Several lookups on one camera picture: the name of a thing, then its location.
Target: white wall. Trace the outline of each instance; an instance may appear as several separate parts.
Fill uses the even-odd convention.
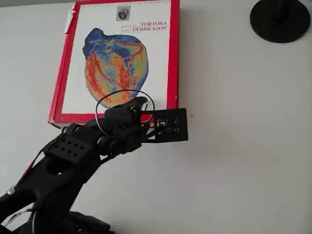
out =
[[[249,25],[255,3],[181,0],[190,140],[105,164],[73,210],[120,234],[312,232],[312,33],[262,40]],[[2,193],[58,133],[46,119],[69,7],[0,8]]]

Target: black cable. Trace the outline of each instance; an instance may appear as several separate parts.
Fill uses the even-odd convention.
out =
[[[35,234],[35,217],[36,217],[37,212],[34,211],[34,212],[32,212],[32,214],[34,214],[33,215],[33,222],[32,222],[32,230],[33,230],[33,234]]]
[[[159,127],[152,130],[150,133],[146,134],[146,139],[151,138],[155,136],[156,134],[160,133],[163,130],[163,125],[160,125]]]
[[[104,97],[102,97],[98,102],[97,102],[97,105],[96,105],[96,121],[97,121],[97,125],[98,125],[98,128],[106,135],[108,136],[108,134],[106,132],[103,131],[103,129],[101,128],[99,122],[98,122],[98,105],[107,97],[109,97],[110,95],[113,95],[113,94],[116,94],[116,93],[119,93],[119,92],[123,92],[123,91],[133,91],[133,92],[140,92],[140,93],[143,93],[145,94],[146,96],[149,97],[149,99],[152,101],[152,104],[153,104],[153,111],[155,111],[155,103],[153,101],[153,99],[145,92],[141,91],[141,90],[136,90],[136,89],[122,89],[122,90],[118,90],[118,91],[115,91],[115,92],[112,92]],[[145,121],[145,122],[149,122],[151,119],[153,118],[153,114],[151,114],[151,117]]]
[[[58,127],[57,125],[53,124],[53,123],[49,123],[51,124],[53,127],[57,128],[57,129],[61,129],[61,127]]]
[[[24,213],[26,213],[26,212],[32,212],[32,211],[34,211],[34,210],[36,210],[36,209],[26,209],[26,210],[24,210],[24,211],[21,211],[21,212],[18,212],[18,213],[13,214],[13,215],[9,218],[9,220],[6,221],[6,223],[4,224],[4,226],[5,226],[5,227],[8,226],[8,225],[9,225],[10,223],[12,223],[17,217],[23,215]]]
[[[104,164],[105,162],[108,162],[108,161],[111,160],[111,159],[112,159],[112,158],[110,158],[110,157],[107,156],[105,159],[102,159],[102,160],[101,160],[101,165]]]

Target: wire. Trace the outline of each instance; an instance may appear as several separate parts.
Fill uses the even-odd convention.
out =
[[[103,165],[105,162],[108,162],[109,160],[111,160],[112,158],[110,158],[110,157],[106,157],[105,159],[102,159],[101,160],[101,165]]]
[[[35,234],[35,218],[37,215],[37,212],[33,212],[34,216],[33,216],[33,224],[32,224],[32,230],[33,230],[33,234]]]
[[[57,128],[57,129],[61,129],[61,127],[58,127],[57,125],[53,124],[53,123],[49,123],[51,124],[53,127]]]
[[[98,105],[107,97],[109,97],[110,95],[113,95],[113,94],[116,94],[116,93],[119,93],[119,92],[123,92],[123,91],[134,91],[134,92],[140,92],[140,93],[143,93],[145,94],[146,96],[149,97],[149,99],[152,101],[152,104],[153,104],[153,111],[155,111],[155,103],[153,101],[153,99],[145,92],[141,91],[141,90],[136,90],[136,89],[122,89],[122,90],[118,90],[118,91],[115,91],[115,92],[112,92],[104,97],[102,97],[98,102],[97,102],[97,105],[96,105],[96,112],[95,112],[95,115],[96,115],[96,121],[97,121],[97,125],[98,125],[98,128],[106,135],[108,136],[108,134],[106,132],[104,132],[104,130],[101,128],[99,122],[98,122]],[[153,114],[151,114],[151,117],[147,120],[147,121],[143,121],[142,123],[146,123],[146,122],[149,122],[151,119],[153,118]]]
[[[13,189],[17,186],[17,184],[26,176],[26,174],[29,172],[30,169],[34,166],[37,158],[42,153],[43,148],[38,152],[37,156],[29,163],[28,167],[26,168],[25,172],[21,175],[21,177],[15,182],[15,184],[10,188]]]
[[[61,135],[59,135],[58,137],[56,137],[55,139],[53,139],[52,141],[50,141],[49,143],[47,143],[36,155],[36,157],[30,162],[30,164],[28,165],[28,167],[26,168],[25,172],[21,175],[21,177],[15,182],[15,184],[9,189],[12,190],[14,189],[17,184],[27,175],[27,173],[30,171],[30,169],[33,168],[36,160],[38,159],[39,155],[43,152],[43,149],[45,147],[47,147],[49,144],[54,144],[55,141],[57,141],[60,138]]]
[[[27,210],[24,210],[24,211],[21,211],[21,212],[18,212],[14,215],[12,215],[10,217],[10,219],[8,221],[6,221],[6,223],[4,224],[4,226],[8,226],[10,223],[12,223],[17,217],[21,216],[22,214],[26,213],[26,212],[32,212],[33,210],[32,209],[27,209]]]

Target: book logo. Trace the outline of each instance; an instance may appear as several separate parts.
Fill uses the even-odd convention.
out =
[[[131,6],[118,6],[116,21],[128,21],[130,18]]]

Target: white book cover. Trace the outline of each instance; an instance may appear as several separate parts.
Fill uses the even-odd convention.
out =
[[[126,89],[147,93],[156,109],[176,108],[178,56],[171,46],[178,44],[178,7],[177,0],[77,2],[49,122],[84,123],[94,118],[99,99]],[[170,65],[175,74],[170,74]],[[144,94],[124,91],[111,95],[101,102],[98,113],[136,96]]]

